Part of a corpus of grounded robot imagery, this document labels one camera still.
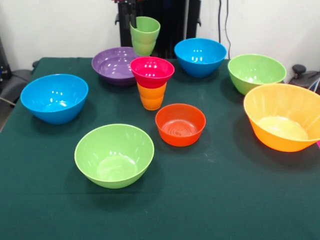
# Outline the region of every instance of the red bowl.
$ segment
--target red bowl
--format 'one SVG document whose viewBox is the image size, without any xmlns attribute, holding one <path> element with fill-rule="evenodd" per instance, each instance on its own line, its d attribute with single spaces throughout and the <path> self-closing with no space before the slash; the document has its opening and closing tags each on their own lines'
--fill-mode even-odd
<svg viewBox="0 0 320 240">
<path fill-rule="evenodd" d="M 174 74 L 175 67 L 159 57 L 142 56 L 130 63 L 135 80 L 148 89 L 163 86 Z"/>
<path fill-rule="evenodd" d="M 176 147 L 194 144 L 206 126 L 204 113 L 195 106 L 175 103 L 164 106 L 155 116 L 160 137 Z"/>
</svg>

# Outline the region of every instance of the blue bowl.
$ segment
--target blue bowl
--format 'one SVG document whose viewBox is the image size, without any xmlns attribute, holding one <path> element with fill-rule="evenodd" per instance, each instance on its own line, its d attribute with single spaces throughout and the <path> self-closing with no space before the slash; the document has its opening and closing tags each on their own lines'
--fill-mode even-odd
<svg viewBox="0 0 320 240">
<path fill-rule="evenodd" d="M 65 124 L 81 111 L 88 91 L 88 84 L 82 78 L 54 74 L 30 82 L 20 100 L 37 118 L 50 124 Z"/>
<path fill-rule="evenodd" d="M 222 63 L 226 48 L 219 42 L 206 38 L 188 38 L 178 42 L 174 53 L 181 67 L 196 78 L 207 77 Z"/>
</svg>

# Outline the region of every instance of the dark green cloth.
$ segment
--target dark green cloth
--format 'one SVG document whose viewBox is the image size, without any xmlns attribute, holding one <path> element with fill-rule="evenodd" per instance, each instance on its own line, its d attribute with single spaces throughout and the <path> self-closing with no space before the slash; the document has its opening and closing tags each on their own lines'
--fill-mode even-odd
<svg viewBox="0 0 320 240">
<path fill-rule="evenodd" d="M 143 108 L 137 86 L 101 81 L 89 58 L 43 58 L 33 79 L 67 73 L 87 81 L 79 116 L 64 125 L 38 120 L 20 102 L 0 133 L 2 240 L 315 240 L 320 238 L 320 150 L 272 150 L 254 136 L 227 62 L 194 79 L 175 74 L 163 106 L 200 108 L 199 141 L 173 147 L 160 138 L 157 111 Z M 107 124 L 146 131 L 154 159 L 133 185 L 106 189 L 74 162 L 78 141 Z"/>
</svg>

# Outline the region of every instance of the yellow-orange bowl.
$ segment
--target yellow-orange bowl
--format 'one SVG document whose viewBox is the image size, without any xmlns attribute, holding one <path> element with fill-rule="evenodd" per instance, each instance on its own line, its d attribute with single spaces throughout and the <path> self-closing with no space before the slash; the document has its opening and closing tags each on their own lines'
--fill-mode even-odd
<svg viewBox="0 0 320 240">
<path fill-rule="evenodd" d="M 268 147 L 297 152 L 320 140 L 320 95 L 275 83 L 253 88 L 243 106 L 256 137 Z"/>
</svg>

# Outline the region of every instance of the orange bowl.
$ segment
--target orange bowl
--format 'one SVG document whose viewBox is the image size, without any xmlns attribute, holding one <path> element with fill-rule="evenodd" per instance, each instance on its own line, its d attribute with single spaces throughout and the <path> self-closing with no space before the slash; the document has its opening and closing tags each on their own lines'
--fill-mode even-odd
<svg viewBox="0 0 320 240">
<path fill-rule="evenodd" d="M 256 137 L 268 147 L 297 152 L 320 140 L 320 95 L 305 88 L 266 84 L 243 102 Z"/>
<path fill-rule="evenodd" d="M 157 112 L 155 124 L 167 144 L 186 147 L 199 139 L 206 125 L 206 117 L 195 106 L 175 103 Z"/>
</svg>

